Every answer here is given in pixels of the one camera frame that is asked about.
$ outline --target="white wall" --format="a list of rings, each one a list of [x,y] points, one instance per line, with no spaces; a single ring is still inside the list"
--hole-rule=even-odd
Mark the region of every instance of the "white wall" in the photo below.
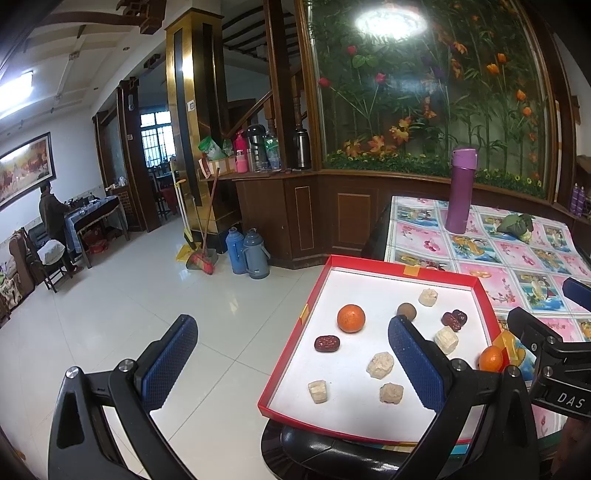
[[[256,101],[259,101],[271,90],[268,75],[230,65],[226,65],[224,69],[226,71],[228,102],[244,100],[246,98],[255,98]],[[265,128],[268,127],[265,114],[262,110],[258,114],[258,119],[260,124],[265,125]]]
[[[51,117],[47,122],[17,132],[0,141],[0,156],[38,135],[51,132],[56,172],[51,188],[58,200],[65,202],[102,185],[90,110],[84,108]],[[33,190],[0,210],[0,242],[39,217],[40,195],[38,189]]]
[[[579,65],[570,54],[566,45],[554,35],[558,50],[564,62],[564,69],[569,79],[572,95],[579,98],[581,124],[575,125],[577,132],[577,155],[591,156],[591,86],[581,72]]]

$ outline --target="white tile floor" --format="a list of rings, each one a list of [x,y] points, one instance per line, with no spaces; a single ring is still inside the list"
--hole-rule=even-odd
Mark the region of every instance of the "white tile floor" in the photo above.
[[[40,479],[66,369],[101,371],[137,358],[180,313],[197,320],[199,342],[152,412],[156,424],[200,480],[273,478],[261,458],[266,419],[256,402],[322,268],[271,267],[252,280],[232,274],[222,255],[209,277],[175,262],[181,232],[176,219],[131,242],[117,239],[57,294],[37,287],[0,329],[0,425]],[[107,416],[128,467],[145,475],[114,409]]]

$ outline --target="sofa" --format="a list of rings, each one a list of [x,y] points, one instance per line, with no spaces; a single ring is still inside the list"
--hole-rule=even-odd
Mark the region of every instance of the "sofa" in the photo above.
[[[35,289],[27,267],[27,247],[24,238],[15,232],[8,244],[0,247],[0,320]]]

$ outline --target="floral tablecloth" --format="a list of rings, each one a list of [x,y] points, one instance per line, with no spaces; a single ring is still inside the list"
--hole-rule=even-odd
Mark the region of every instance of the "floral tablecloth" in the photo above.
[[[565,342],[591,341],[591,312],[562,292],[568,277],[591,286],[591,270],[575,250],[568,227],[534,217],[528,245],[496,231],[510,213],[518,212],[473,205],[466,233],[456,235],[444,228],[447,202],[393,197],[384,261],[479,277],[502,330],[509,311],[522,307]],[[526,352],[519,368],[527,381],[532,380],[535,359]],[[534,414],[539,437],[557,431],[564,421],[541,408],[534,407]]]

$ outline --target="wooden cabinet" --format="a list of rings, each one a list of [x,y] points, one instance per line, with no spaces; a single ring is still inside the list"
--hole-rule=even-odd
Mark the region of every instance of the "wooden cabinet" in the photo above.
[[[235,179],[245,230],[255,227],[265,239],[271,264],[303,268],[324,263],[330,254],[359,256],[393,195],[449,198],[448,181],[379,174],[278,173]],[[559,204],[507,195],[477,185],[477,205],[527,212],[566,223],[575,244],[591,252],[591,224]]]

